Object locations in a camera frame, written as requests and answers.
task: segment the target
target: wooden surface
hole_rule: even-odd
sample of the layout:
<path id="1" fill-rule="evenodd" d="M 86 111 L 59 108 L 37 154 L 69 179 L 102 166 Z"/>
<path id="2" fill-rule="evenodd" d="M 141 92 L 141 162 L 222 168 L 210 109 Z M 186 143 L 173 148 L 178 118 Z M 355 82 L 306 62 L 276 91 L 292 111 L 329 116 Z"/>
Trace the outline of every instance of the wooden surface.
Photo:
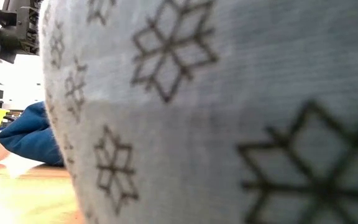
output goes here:
<path id="1" fill-rule="evenodd" d="M 68 172 L 13 154 L 0 161 L 0 223 L 83 223 Z"/>

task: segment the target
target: blue cloth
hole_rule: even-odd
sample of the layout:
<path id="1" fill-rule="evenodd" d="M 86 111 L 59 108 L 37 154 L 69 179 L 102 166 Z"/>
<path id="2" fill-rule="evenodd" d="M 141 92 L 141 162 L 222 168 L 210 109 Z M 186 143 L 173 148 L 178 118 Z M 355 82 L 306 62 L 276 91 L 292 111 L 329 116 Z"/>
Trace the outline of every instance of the blue cloth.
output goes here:
<path id="1" fill-rule="evenodd" d="M 27 107 L 20 118 L 3 129 L 0 143 L 8 151 L 24 158 L 53 166 L 63 165 L 43 102 Z"/>

